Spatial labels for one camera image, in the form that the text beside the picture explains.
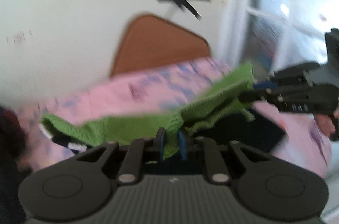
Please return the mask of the right hand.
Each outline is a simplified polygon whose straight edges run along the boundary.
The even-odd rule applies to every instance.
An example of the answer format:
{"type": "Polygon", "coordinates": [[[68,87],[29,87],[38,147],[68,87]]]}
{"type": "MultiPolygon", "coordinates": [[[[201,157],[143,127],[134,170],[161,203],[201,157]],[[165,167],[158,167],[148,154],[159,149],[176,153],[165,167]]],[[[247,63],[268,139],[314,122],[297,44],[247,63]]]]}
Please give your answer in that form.
{"type": "Polygon", "coordinates": [[[314,115],[315,122],[319,130],[328,138],[336,134],[336,127],[332,119],[328,115],[316,114],[314,115]]]}

